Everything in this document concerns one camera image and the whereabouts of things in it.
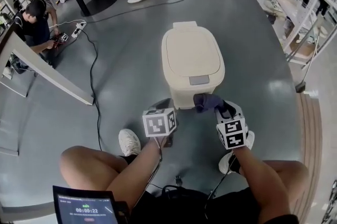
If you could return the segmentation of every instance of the seated person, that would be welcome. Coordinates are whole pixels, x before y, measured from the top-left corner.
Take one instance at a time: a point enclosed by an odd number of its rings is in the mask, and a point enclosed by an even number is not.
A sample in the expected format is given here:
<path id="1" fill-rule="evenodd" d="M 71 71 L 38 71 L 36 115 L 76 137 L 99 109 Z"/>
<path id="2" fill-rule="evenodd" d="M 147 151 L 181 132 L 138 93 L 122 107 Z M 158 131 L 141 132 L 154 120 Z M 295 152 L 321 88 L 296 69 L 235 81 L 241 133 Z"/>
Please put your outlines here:
<path id="1" fill-rule="evenodd" d="M 248 147 L 233 149 L 219 163 L 221 172 L 230 167 L 231 172 L 244 176 L 249 188 L 209 201 L 206 194 L 184 188 L 170 187 L 159 197 L 146 192 L 160 158 L 155 140 L 149 140 L 141 150 L 133 131 L 121 130 L 118 138 L 124 157 L 71 147 L 62 153 L 60 169 L 71 188 L 112 191 L 116 201 L 125 201 L 130 223 L 299 223 L 290 205 L 304 191 L 306 167 L 297 161 L 258 160 L 250 151 L 254 141 L 251 131 Z M 165 139 L 161 137 L 160 142 L 164 144 Z"/>
<path id="2" fill-rule="evenodd" d="M 54 25 L 54 34 L 59 35 L 56 10 L 52 7 L 47 7 L 43 0 L 31 1 L 25 11 L 19 12 L 14 18 L 15 33 L 37 54 L 54 47 L 54 41 L 50 40 L 49 14 Z M 17 72 L 19 70 L 24 72 L 24 69 L 27 68 L 17 57 L 11 59 L 11 64 Z"/>

